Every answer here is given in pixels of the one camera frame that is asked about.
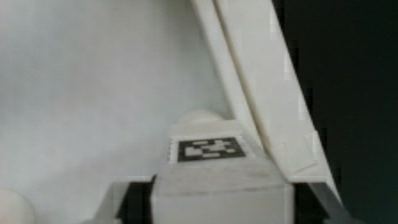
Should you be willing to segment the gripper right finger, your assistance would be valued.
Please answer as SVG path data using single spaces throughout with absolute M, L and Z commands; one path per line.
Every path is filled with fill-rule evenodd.
M 323 182 L 294 183 L 292 224 L 365 224 L 349 214 Z

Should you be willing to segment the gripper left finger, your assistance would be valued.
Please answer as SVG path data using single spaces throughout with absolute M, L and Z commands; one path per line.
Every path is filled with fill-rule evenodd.
M 152 224 L 150 191 L 150 181 L 113 183 L 93 217 L 79 224 Z

